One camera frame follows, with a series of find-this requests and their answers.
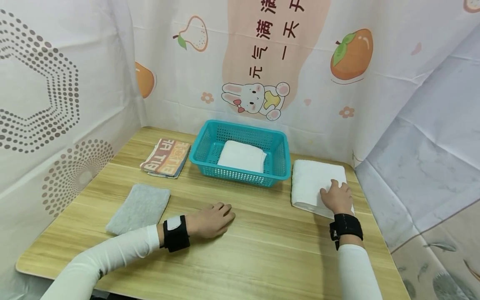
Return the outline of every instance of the dotted pattern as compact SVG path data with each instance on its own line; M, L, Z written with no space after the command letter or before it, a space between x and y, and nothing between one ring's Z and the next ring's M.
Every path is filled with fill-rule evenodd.
M46 79L49 107L31 116L0 108L0 148L33 153L80 120L78 69L51 43L0 9L0 60L17 59Z
M113 148L103 140L88 140L68 149L43 179L45 211L58 217L112 158Z

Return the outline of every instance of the small pink flower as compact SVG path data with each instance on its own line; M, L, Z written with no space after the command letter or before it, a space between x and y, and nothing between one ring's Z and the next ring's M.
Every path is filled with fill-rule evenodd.
M211 93L207 93L207 92L204 92L202 94L202 96L200 97L200 99L205 102L206 104L210 104L211 102L213 102L213 96Z
M348 106L345 106L343 110L341 110L338 114L342 116L344 119L346 119L346 118L353 117L354 112L355 110L353 108L349 108Z

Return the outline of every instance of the gray towel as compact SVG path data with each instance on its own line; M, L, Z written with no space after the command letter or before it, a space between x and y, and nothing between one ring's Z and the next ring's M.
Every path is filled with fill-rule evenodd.
M170 190L146 184L135 184L105 229L107 232L120 235L148 225L158 224L169 198Z

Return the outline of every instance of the arm sleeve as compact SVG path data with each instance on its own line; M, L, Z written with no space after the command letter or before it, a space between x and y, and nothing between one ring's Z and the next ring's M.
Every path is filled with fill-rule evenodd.
M338 249L343 300L382 300L367 251L344 244Z
M159 249L156 225L116 236L77 255L40 300L89 300L101 277Z

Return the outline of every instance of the patterned towel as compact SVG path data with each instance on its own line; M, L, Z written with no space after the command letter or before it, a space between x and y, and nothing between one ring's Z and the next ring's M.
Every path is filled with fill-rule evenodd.
M140 168L152 176L175 179L187 160L190 146L189 143L160 139Z

